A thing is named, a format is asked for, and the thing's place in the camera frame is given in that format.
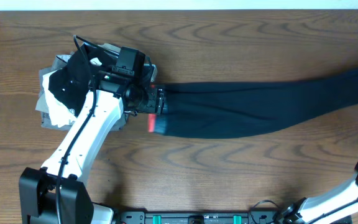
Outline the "black leggings with red waistband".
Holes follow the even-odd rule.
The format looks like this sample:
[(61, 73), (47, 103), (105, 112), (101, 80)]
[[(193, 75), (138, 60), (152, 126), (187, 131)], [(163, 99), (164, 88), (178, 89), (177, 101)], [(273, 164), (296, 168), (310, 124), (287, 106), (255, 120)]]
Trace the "black leggings with red waistband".
[(272, 133), (358, 104), (358, 68), (289, 82), (172, 83), (148, 130), (165, 136), (228, 139)]

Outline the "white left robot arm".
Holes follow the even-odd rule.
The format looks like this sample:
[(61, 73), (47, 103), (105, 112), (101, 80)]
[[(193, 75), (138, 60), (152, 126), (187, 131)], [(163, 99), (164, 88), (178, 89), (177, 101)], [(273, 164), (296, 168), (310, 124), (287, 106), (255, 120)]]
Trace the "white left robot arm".
[(126, 114), (160, 114), (163, 90), (150, 86), (157, 69), (143, 52), (105, 49), (117, 58), (91, 75), (77, 120), (57, 150), (39, 169), (19, 179), (23, 223), (115, 223), (115, 211), (94, 203), (86, 183), (94, 160), (113, 126)]

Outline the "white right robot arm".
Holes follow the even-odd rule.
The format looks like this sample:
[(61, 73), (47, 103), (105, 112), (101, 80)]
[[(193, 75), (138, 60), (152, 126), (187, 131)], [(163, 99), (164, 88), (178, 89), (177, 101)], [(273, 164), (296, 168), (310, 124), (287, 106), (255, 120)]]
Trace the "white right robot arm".
[(326, 224), (358, 212), (358, 162), (354, 175), (335, 189), (303, 198), (277, 215), (275, 223)]

